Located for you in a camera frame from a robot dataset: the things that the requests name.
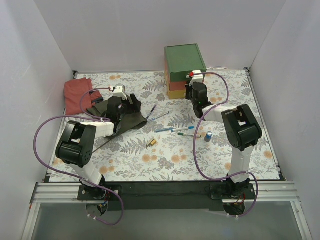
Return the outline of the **yellow bottom drawer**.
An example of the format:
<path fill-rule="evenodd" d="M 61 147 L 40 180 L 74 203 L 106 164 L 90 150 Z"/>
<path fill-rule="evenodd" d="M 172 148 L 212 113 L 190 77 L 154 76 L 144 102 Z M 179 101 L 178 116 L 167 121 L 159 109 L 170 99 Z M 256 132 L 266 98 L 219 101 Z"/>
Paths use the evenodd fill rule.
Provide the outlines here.
<path fill-rule="evenodd" d="M 185 99 L 186 98 L 186 90 L 168 91 L 168 97 L 170 100 Z"/>

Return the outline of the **green red yellow drawer box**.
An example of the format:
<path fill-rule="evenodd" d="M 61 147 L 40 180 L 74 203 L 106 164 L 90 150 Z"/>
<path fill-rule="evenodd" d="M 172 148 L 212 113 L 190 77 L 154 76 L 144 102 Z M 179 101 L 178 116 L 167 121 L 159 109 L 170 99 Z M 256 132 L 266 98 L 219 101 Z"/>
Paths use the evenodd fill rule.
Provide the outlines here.
<path fill-rule="evenodd" d="M 195 70 L 207 71 L 198 44 L 166 46 L 164 48 L 164 77 L 168 91 L 186 90 L 187 75 Z"/>

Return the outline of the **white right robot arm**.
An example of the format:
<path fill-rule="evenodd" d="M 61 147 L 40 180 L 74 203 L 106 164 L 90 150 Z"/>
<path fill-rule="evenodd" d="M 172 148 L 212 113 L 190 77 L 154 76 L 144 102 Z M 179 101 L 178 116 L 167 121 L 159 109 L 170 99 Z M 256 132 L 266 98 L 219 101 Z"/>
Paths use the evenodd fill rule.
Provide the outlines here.
<path fill-rule="evenodd" d="M 254 146 L 262 137 L 262 129 L 247 104 L 237 107 L 214 106 L 208 99 L 207 86 L 201 82 L 186 84 L 187 100 L 201 121 L 222 123 L 232 148 L 231 167 L 226 179 L 222 179 L 217 192 L 237 199 L 250 186 L 249 168 Z"/>

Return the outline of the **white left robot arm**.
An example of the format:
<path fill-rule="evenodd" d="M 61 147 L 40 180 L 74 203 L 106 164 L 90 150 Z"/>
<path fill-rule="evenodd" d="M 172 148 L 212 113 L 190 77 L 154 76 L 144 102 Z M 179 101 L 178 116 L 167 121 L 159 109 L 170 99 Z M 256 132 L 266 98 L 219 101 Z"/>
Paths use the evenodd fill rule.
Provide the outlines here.
<path fill-rule="evenodd" d="M 134 94 L 127 99 L 112 96 L 93 108 L 88 113 L 98 117 L 98 121 L 77 122 L 70 120 L 58 142 L 55 155 L 75 172 L 93 184 L 89 194 L 95 200 L 106 196 L 105 178 L 91 161 L 95 139 L 117 137 L 129 130 L 142 128 L 147 120 L 141 113 L 142 102 Z"/>

